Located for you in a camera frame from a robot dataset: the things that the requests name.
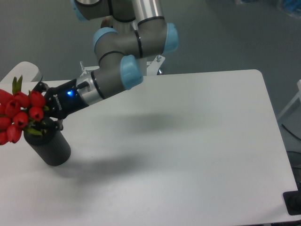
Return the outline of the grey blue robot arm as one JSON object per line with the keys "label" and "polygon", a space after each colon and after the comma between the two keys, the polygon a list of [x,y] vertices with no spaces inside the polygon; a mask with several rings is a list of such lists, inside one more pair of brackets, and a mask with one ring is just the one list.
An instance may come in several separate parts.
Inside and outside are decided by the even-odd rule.
{"label": "grey blue robot arm", "polygon": [[50,124],[34,119],[30,127],[37,131],[62,130],[68,115],[139,85],[143,74],[137,60],[173,52],[179,45],[176,26],[165,21],[158,0],[74,0],[72,7],[81,20],[111,16],[137,27],[128,32],[99,29],[93,37],[98,69],[55,88],[36,85],[45,92],[45,117],[56,118]]}

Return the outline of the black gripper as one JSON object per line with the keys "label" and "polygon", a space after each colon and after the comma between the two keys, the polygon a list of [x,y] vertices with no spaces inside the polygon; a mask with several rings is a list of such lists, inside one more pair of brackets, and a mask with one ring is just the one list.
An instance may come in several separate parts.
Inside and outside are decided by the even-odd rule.
{"label": "black gripper", "polygon": [[35,97],[44,96],[46,106],[46,118],[39,122],[39,130],[42,133],[62,131],[63,120],[68,115],[88,107],[88,104],[82,99],[76,89],[76,79],[68,81],[57,87],[48,89],[44,82],[38,82],[32,90]]}

